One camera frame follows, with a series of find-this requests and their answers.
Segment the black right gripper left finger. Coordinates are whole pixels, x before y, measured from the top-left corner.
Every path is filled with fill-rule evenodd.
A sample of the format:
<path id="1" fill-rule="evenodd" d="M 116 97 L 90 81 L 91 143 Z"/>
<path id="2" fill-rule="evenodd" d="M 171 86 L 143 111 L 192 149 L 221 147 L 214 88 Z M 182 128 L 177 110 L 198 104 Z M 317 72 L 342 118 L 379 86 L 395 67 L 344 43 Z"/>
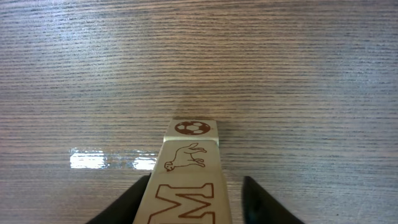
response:
<path id="1" fill-rule="evenodd" d="M 142 176 L 111 205 L 86 224 L 132 224 L 149 179 L 150 175 Z"/>

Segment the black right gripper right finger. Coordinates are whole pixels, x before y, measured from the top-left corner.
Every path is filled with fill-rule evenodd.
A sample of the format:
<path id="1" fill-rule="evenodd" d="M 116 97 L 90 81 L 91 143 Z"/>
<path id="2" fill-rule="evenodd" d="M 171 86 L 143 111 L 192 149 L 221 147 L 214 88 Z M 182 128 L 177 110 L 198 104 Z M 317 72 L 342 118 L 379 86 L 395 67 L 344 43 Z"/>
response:
<path id="1" fill-rule="evenodd" d="M 250 176 L 243 179 L 241 200 L 245 224 L 304 224 Z"/>

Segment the red sided plain block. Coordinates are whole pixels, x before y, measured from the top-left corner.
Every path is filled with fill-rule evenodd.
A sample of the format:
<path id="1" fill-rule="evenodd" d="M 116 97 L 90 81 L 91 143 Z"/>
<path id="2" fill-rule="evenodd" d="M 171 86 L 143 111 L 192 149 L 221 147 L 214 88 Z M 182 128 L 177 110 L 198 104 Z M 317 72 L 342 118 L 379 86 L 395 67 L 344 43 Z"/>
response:
<path id="1" fill-rule="evenodd" d="M 223 177 L 220 150 L 214 141 L 166 141 L 163 143 L 153 176 Z"/>

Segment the yellow sided plain block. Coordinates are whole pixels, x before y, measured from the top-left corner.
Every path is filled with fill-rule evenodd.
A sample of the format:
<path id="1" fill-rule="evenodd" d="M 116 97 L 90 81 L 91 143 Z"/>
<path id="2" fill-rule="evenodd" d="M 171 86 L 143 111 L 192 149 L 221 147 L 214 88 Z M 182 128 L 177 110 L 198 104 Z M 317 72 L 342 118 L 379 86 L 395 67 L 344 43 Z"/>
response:
<path id="1" fill-rule="evenodd" d="M 214 141 L 219 145 L 215 120 L 172 119 L 164 135 L 166 141 Z"/>

